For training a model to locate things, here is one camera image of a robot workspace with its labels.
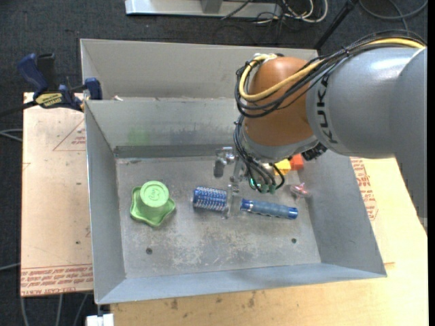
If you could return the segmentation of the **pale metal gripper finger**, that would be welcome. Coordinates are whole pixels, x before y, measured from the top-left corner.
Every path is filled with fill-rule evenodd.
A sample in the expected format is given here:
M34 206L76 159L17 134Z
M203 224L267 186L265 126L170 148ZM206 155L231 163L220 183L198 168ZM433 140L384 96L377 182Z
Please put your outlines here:
M240 189L238 183L231 183L227 189L227 218L232 217L239 208Z
M213 176L221 178L224 175L224 168L235 162L236 156L232 147L221 147L215 150L215 163L213 167Z

